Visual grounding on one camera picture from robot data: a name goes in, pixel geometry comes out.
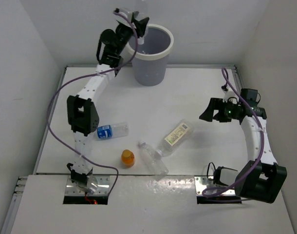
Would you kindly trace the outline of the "clear bottle cream label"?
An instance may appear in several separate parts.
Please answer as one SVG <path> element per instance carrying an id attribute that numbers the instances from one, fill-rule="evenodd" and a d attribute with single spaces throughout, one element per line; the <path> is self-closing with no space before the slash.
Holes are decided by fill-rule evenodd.
<path id="1" fill-rule="evenodd" d="M 180 122 L 162 138 L 156 148 L 156 152 L 161 157 L 170 156 L 191 137 L 193 131 L 194 126 L 188 120 L 181 119 Z"/>

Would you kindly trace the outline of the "blue label Pocari bottle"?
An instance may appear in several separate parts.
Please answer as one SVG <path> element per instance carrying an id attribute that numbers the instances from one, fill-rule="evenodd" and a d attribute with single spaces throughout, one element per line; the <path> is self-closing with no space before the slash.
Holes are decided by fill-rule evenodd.
<path id="1" fill-rule="evenodd" d="M 111 138 L 126 137 L 129 134 L 129 125 L 127 122 L 108 124 L 99 126 L 94 133 L 97 140 L 106 140 Z"/>

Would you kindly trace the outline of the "clear bottle blue-white cap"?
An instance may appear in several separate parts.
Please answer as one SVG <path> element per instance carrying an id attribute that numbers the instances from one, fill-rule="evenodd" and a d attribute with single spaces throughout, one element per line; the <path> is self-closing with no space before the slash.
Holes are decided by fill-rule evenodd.
<path id="1" fill-rule="evenodd" d="M 135 16 L 136 21 L 140 26 L 136 26 L 138 32 L 137 42 L 139 45 L 144 44 L 145 36 L 148 34 L 148 3 L 145 0 L 135 1 L 135 11 L 138 13 Z"/>

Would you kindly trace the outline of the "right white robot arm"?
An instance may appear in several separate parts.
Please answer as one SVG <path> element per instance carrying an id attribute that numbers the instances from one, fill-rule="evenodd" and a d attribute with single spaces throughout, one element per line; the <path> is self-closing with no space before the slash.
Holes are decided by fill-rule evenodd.
<path id="1" fill-rule="evenodd" d="M 235 196 L 265 203 L 273 203 L 286 178 L 287 169 L 278 165 L 269 144 L 266 131 L 266 111 L 258 107 L 260 94 L 255 89 L 243 88 L 240 99 L 233 92 L 224 98 L 212 97 L 200 119 L 212 122 L 239 121 L 247 148 L 248 162 L 241 171 L 219 166 L 214 169 L 213 178 L 202 191 L 205 197 L 214 198 L 224 188 L 232 188 Z"/>

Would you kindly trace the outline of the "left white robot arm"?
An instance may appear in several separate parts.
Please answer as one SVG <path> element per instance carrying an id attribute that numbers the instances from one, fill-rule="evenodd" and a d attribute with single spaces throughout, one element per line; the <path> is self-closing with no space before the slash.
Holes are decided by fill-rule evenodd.
<path id="1" fill-rule="evenodd" d="M 134 35 L 131 27 L 121 20 L 115 30 L 104 30 L 98 41 L 96 58 L 98 65 L 93 77 L 75 96 L 67 98 L 68 123 L 74 133 L 74 148 L 77 157 L 67 165 L 71 181 L 85 192 L 97 190 L 98 182 L 93 176 L 93 168 L 85 160 L 92 151 L 93 136 L 99 125 L 99 115 L 95 104 L 107 84 L 117 76 L 123 58 L 121 53 Z"/>

